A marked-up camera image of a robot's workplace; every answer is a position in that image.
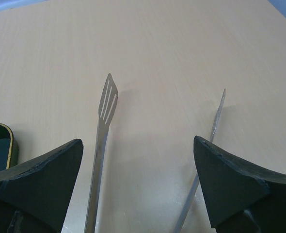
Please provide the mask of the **metal tongs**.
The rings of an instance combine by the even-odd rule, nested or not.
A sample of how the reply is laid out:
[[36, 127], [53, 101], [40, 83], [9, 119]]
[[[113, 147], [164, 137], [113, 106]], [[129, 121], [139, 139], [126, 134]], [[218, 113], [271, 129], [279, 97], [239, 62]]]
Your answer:
[[[221, 111], [223, 108], [224, 100], [226, 96], [226, 88], [223, 91], [222, 98], [218, 110], [215, 114], [211, 134], [210, 142], [213, 142], [218, 122], [221, 116]], [[95, 143], [95, 156], [92, 171], [91, 187], [89, 192], [89, 201], [86, 214], [86, 221], [84, 232], [85, 233], [95, 233], [96, 220], [97, 220], [97, 210], [102, 178], [102, 170], [105, 156], [106, 141], [109, 133], [109, 126], [114, 116], [116, 106], [118, 101], [118, 89], [113, 80], [111, 73], [107, 75], [105, 85], [100, 98], [99, 108], [98, 108], [98, 122], [97, 122], [97, 133], [96, 133], [96, 143]], [[185, 219], [188, 215], [189, 209], [191, 207], [192, 201], [194, 199], [195, 193], [199, 185], [199, 176], [196, 174], [191, 189], [188, 193], [185, 204], [182, 208], [180, 216], [175, 225], [174, 233], [180, 233], [184, 225]]]

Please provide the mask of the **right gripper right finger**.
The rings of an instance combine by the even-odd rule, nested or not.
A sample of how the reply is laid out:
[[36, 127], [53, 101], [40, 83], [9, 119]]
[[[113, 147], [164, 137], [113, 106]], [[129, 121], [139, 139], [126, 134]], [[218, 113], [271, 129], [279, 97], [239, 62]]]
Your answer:
[[286, 233], [286, 174], [193, 141], [209, 222], [218, 233]]

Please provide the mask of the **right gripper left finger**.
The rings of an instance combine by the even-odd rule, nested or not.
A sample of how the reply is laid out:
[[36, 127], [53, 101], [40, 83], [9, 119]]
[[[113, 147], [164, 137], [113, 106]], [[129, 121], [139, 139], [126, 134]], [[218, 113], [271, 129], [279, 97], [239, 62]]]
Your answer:
[[74, 139], [0, 171], [0, 233], [59, 233], [83, 156]]

